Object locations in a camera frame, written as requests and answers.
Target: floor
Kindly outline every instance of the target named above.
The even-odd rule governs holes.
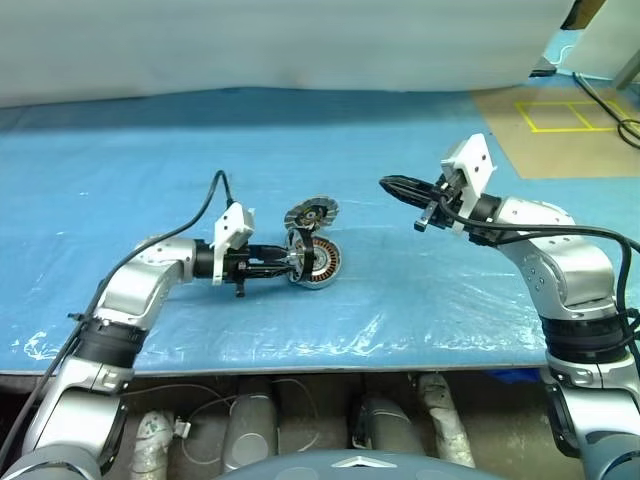
[[[418,402],[407,374],[317,374],[294,378],[308,388],[317,405],[319,420],[313,420],[310,402],[298,384],[291,381],[277,383],[275,391],[281,411],[283,452],[295,451],[309,443],[316,431],[319,436],[313,448],[348,447],[347,418],[355,400],[366,391],[395,400],[419,430],[425,451],[436,455],[431,420]],[[449,373],[446,378],[466,426],[478,468],[515,480],[583,478],[579,462],[563,457],[553,444],[541,385],[507,385],[482,372]],[[1,380],[3,390],[11,388]],[[237,380],[236,377],[136,380],[129,391],[141,393],[127,396],[131,414],[120,454],[106,480],[128,478],[133,440],[145,412],[165,409],[184,418],[215,398],[203,389],[176,384],[206,385],[221,395],[232,395]],[[16,380],[13,383],[14,390],[16,385],[24,386]],[[219,402],[193,419],[192,434],[184,444],[192,460],[185,457],[180,441],[174,440],[169,455],[170,480],[210,480],[219,475],[220,464],[216,458],[224,436],[226,414],[227,406]],[[0,428],[4,429],[6,424],[5,419]]]
[[[591,19],[593,19],[595,14],[598,13],[598,10],[600,10],[600,7],[602,7],[604,2],[605,0],[583,0],[572,28],[586,28],[589,25],[589,22],[591,22]]]

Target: black cable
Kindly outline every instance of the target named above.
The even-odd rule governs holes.
[[[618,281],[616,283],[616,303],[618,307],[618,313],[626,314],[627,306],[625,293],[627,289],[627,280],[629,278],[629,272],[631,270],[631,244],[637,251],[640,245],[634,240],[631,240],[624,235],[608,230],[605,228],[588,227],[583,225],[526,225],[526,224],[501,224],[483,222],[479,220],[471,220],[469,218],[458,215],[455,211],[449,207],[448,199],[445,195],[440,197],[439,206],[442,212],[448,217],[452,218],[456,222],[459,222],[465,226],[472,228],[481,228],[486,230],[496,230],[503,232],[536,232],[527,235],[518,236],[515,238],[509,238],[506,240],[498,240],[494,242],[496,245],[506,245],[508,243],[520,242],[531,238],[552,237],[556,235],[586,235],[592,237],[603,237],[615,240],[620,244],[622,248],[622,261],[620,262],[620,273],[618,274]],[[634,332],[630,331],[629,322],[624,316],[621,316],[622,330],[625,339],[630,339],[626,345],[629,347],[631,354],[636,362],[636,369],[640,375],[640,350],[634,341]]]
[[[637,125],[640,127],[640,121],[635,120],[633,118],[622,118],[618,112],[616,112],[613,108],[607,105],[600,95],[596,93],[596,91],[587,83],[587,81],[582,77],[582,75],[578,75],[573,72],[573,81],[578,84],[584,92],[589,95],[598,105],[600,105],[605,112],[609,114],[616,121],[616,130],[618,131],[618,135],[622,140],[631,145],[633,148],[640,149],[640,130],[634,129],[633,125]]]
[[[4,473],[4,464],[7,460],[7,456],[11,451],[13,442],[16,436],[18,435],[18,432],[20,431],[22,424],[24,423],[25,419],[27,418],[27,415],[29,414],[29,410],[31,409],[35,401],[38,399],[38,396],[40,395],[40,393],[42,392],[42,389],[46,385],[47,380],[51,377],[51,375],[53,375],[53,372],[55,371],[55,369],[58,368],[58,365],[64,359],[67,352],[69,352],[72,348],[75,347],[78,341],[78,335],[80,335],[82,328],[83,328],[82,323],[78,322],[75,328],[73,329],[73,331],[71,332],[71,335],[69,335],[66,342],[62,345],[62,347],[58,351],[58,354],[55,356],[53,361],[49,364],[49,367],[47,368],[47,370],[44,372],[44,375],[42,376],[42,379],[44,380],[41,379],[40,381],[38,381],[33,391],[27,397],[27,400],[25,401],[22,409],[20,409],[20,412],[18,412],[16,419],[13,421],[13,424],[11,425],[9,432],[7,433],[7,436],[5,437],[4,442],[2,443],[2,448],[0,448],[0,475]]]
[[[628,311],[629,317],[628,318],[633,318],[633,322],[631,324],[629,324],[629,329],[631,331],[633,331],[634,329],[638,328],[639,324],[640,324],[640,316],[638,316],[638,311],[636,309],[630,309]],[[616,350],[620,347],[627,347],[629,346],[629,342],[631,342],[632,340],[638,340],[637,336],[638,334],[640,334],[640,332],[637,332],[635,334],[632,335],[625,335],[622,340],[620,340],[617,343],[614,343],[613,345],[609,345],[607,347],[603,347],[603,348],[596,348],[596,349],[591,349],[590,352],[592,353],[604,353],[604,352],[610,352],[612,350]]]
[[[626,310],[626,303],[624,300],[624,292],[626,290],[627,278],[629,277],[629,270],[631,269],[631,245],[629,239],[624,235],[608,230],[606,228],[588,227],[583,225],[526,225],[526,224],[507,224],[507,223],[491,223],[482,222],[479,220],[471,220],[469,218],[462,217],[454,212],[448,204],[447,197],[442,196],[440,198],[440,209],[445,215],[452,218],[456,222],[460,222],[463,225],[473,228],[481,228],[485,230],[496,230],[502,232],[545,232],[545,233],[533,233],[529,235],[519,236],[514,239],[499,240],[496,244],[506,245],[507,243],[519,242],[522,240],[528,240],[531,238],[551,237],[556,235],[587,235],[593,237],[609,238],[617,241],[622,248],[622,262],[620,266],[620,274],[618,278],[618,289],[616,296],[619,298],[619,305],[621,310]]]
[[[73,329],[73,331],[71,332],[69,337],[67,338],[67,341],[60,348],[60,351],[58,352],[58,354],[53,359],[53,361],[51,362],[51,364],[49,365],[47,370],[44,372],[43,376],[40,378],[40,380],[36,384],[35,388],[33,389],[33,392],[31,392],[31,394],[27,398],[26,402],[22,406],[22,409],[18,413],[18,416],[16,417],[16,419],[13,422],[13,424],[11,425],[11,429],[9,430],[9,433],[7,433],[7,436],[5,437],[5,440],[4,440],[3,444],[2,444],[2,448],[0,448],[0,474],[1,474],[1,472],[4,471],[4,465],[6,463],[7,456],[9,455],[9,451],[11,450],[11,446],[15,442],[16,436],[17,436],[20,428],[22,427],[22,424],[24,423],[24,421],[25,421],[25,419],[26,419],[26,417],[27,417],[27,415],[29,413],[29,410],[34,405],[34,403],[36,402],[38,396],[42,392],[42,389],[46,385],[46,383],[49,380],[49,378],[51,378],[51,376],[53,375],[53,372],[55,371],[55,369],[62,362],[62,360],[64,360],[64,358],[70,352],[72,352],[73,349],[75,348],[80,333],[82,332],[86,322],[89,319],[91,319],[91,317],[93,315],[93,311],[96,309],[96,307],[98,305],[98,302],[100,301],[100,298],[102,297],[102,294],[106,290],[106,288],[109,285],[109,282],[111,281],[113,276],[116,274],[116,272],[122,266],[124,266],[126,263],[131,261],[136,256],[140,255],[147,248],[152,247],[153,245],[155,245],[157,243],[160,243],[160,242],[162,242],[162,241],[164,241],[164,240],[166,240],[168,238],[174,237],[174,236],[184,232],[185,230],[188,230],[193,225],[195,225],[202,218],[204,213],[207,211],[207,208],[209,208],[209,204],[211,203],[211,200],[213,199],[213,196],[214,196],[215,191],[216,191],[216,187],[218,186],[218,182],[220,181],[221,178],[222,178],[222,181],[224,183],[224,189],[225,189],[225,193],[226,193],[226,196],[227,196],[227,207],[229,207],[233,203],[233,197],[231,196],[231,189],[229,188],[229,182],[227,180],[227,175],[224,173],[224,171],[218,170],[216,172],[216,174],[213,176],[213,179],[211,180],[211,183],[209,185],[209,191],[207,192],[207,195],[205,196],[205,199],[202,202],[202,206],[200,207],[198,212],[193,216],[193,218],[191,218],[191,220],[189,220],[184,225],[181,225],[180,227],[175,228],[174,230],[171,230],[170,232],[164,233],[164,234],[162,234],[160,236],[157,236],[157,237],[153,237],[153,238],[143,242],[142,244],[140,244],[139,247],[137,247],[131,253],[126,255],[122,260],[120,260],[116,264],[116,266],[113,267],[109,271],[109,273],[99,283],[98,288],[96,289],[95,293],[93,294],[93,297],[91,297],[91,300],[89,301],[89,305],[87,306],[87,309],[85,310],[84,314],[80,318],[80,321],[77,323],[77,325],[75,326],[75,328]]]

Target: metal gear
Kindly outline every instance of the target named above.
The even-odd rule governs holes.
[[[338,215],[338,202],[326,195],[311,197],[297,204],[284,216],[284,226],[306,228],[315,232],[329,226]]]

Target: robotic arm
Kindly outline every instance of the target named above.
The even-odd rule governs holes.
[[[517,266],[547,343],[543,377],[557,447],[582,459],[588,479],[640,478],[640,378],[608,257],[583,237],[561,233],[574,225],[562,209],[484,194],[494,167],[482,135],[454,148],[442,169],[435,185],[400,175],[380,184],[423,209],[416,230],[465,231]],[[532,235],[536,229],[525,224],[557,229]]]
[[[330,223],[329,214],[333,220],[337,204],[327,197],[309,202],[313,214],[306,204],[296,210],[308,221],[287,223],[284,247],[249,245],[253,211],[229,201],[215,224],[211,245],[164,235],[145,242],[147,248],[136,249],[139,253],[130,255],[108,277],[90,315],[75,316],[83,324],[75,347],[63,360],[25,434],[22,457],[2,478],[102,478],[115,460],[124,430],[127,412],[121,394],[133,379],[136,356],[174,285],[208,278],[213,285],[235,283],[236,295],[244,296],[248,278],[288,275],[290,281],[309,288],[325,286],[328,276],[314,276],[317,268],[325,267],[316,258],[318,239],[339,250],[313,233],[323,221]],[[339,267],[333,260],[332,275]]]

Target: table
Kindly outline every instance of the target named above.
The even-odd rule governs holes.
[[[141,373],[542,364],[515,266],[451,232],[415,232],[419,211],[377,183],[435,180],[448,149],[474,133],[498,167],[488,193],[640,237],[640,179],[521,180],[464,92],[229,89],[0,110],[0,371],[43,371],[72,328],[66,314],[137,242],[190,218],[218,168],[257,210],[252,243],[282,244],[291,206],[335,198],[327,234],[343,269],[319,291],[283,278],[249,281],[244,299],[204,280],[176,287]],[[186,236],[210,240],[222,208],[216,199]],[[628,303],[639,300],[632,279]]]

